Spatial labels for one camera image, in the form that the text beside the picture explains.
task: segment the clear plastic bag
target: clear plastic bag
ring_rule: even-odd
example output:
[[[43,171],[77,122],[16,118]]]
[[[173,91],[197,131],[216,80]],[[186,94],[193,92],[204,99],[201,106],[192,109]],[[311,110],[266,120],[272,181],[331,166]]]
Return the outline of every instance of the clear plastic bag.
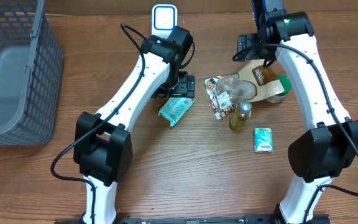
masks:
[[[216,91],[218,95],[226,92],[234,105],[251,100],[257,94],[256,86],[252,82],[240,80],[238,74],[222,77],[216,84]]]

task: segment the bottle cap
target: bottle cap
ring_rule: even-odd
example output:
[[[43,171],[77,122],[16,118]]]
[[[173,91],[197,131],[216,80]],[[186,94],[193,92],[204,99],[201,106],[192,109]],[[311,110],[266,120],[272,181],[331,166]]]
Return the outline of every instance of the bottle cap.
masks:
[[[243,101],[240,103],[240,105],[238,105],[240,113],[242,114],[249,114],[249,112],[252,109],[252,104],[249,103],[248,101]]]
[[[290,79],[285,75],[277,75],[277,78],[280,80],[281,85],[283,85],[284,92],[276,94],[276,96],[285,96],[291,90]]]

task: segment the white plug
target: white plug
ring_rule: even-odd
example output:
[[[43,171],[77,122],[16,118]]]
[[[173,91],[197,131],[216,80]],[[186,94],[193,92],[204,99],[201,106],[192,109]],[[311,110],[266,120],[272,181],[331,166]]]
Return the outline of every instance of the white plug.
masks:
[[[178,25],[178,9],[171,4],[157,4],[152,10],[152,35],[167,39]]]

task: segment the small glass bottle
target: small glass bottle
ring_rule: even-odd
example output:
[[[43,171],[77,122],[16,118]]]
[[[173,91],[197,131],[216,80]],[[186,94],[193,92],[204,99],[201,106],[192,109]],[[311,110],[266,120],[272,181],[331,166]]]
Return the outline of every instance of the small glass bottle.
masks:
[[[229,127],[235,132],[240,132],[246,122],[251,117],[252,105],[248,101],[243,101],[237,105],[235,112],[231,115]]]

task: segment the cable clip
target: cable clip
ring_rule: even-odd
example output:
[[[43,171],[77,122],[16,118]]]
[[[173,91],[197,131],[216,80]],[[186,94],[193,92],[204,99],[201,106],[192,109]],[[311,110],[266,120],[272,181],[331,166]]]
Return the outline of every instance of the cable clip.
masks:
[[[331,108],[327,110],[327,113],[333,113],[335,111],[335,108]]]

